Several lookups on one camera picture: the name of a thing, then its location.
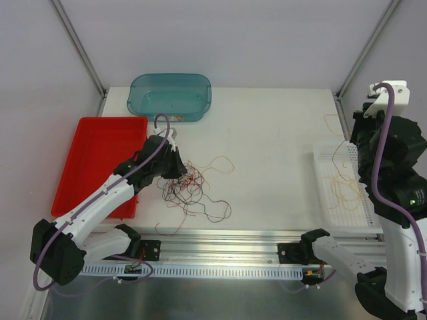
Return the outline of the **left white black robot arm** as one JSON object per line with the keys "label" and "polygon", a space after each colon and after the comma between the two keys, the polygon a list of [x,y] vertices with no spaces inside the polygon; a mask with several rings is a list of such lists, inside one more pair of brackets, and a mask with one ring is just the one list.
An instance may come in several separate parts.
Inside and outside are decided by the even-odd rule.
{"label": "left white black robot arm", "polygon": [[173,134],[150,136],[141,150],[120,163],[101,187],[77,207],[53,222],[42,219],[34,226],[30,250],[30,260],[35,264],[34,288],[50,288],[38,283],[40,271],[53,284],[66,285],[86,265],[106,257],[137,259],[141,237],[130,226],[122,223],[97,236],[91,236],[91,232],[156,177],[177,179],[186,173]]}

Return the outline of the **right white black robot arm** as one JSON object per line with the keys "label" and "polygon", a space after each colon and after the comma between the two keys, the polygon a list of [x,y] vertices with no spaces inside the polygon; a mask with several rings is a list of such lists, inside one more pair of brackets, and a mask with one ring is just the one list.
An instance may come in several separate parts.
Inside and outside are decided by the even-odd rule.
{"label": "right white black robot arm", "polygon": [[371,103],[353,114],[350,138],[358,176],[384,236],[385,264],[363,260],[329,232],[304,233],[286,252],[300,265],[325,262],[354,288],[361,306],[379,319],[426,317],[426,179],[415,164],[426,150],[417,122],[373,111]]}

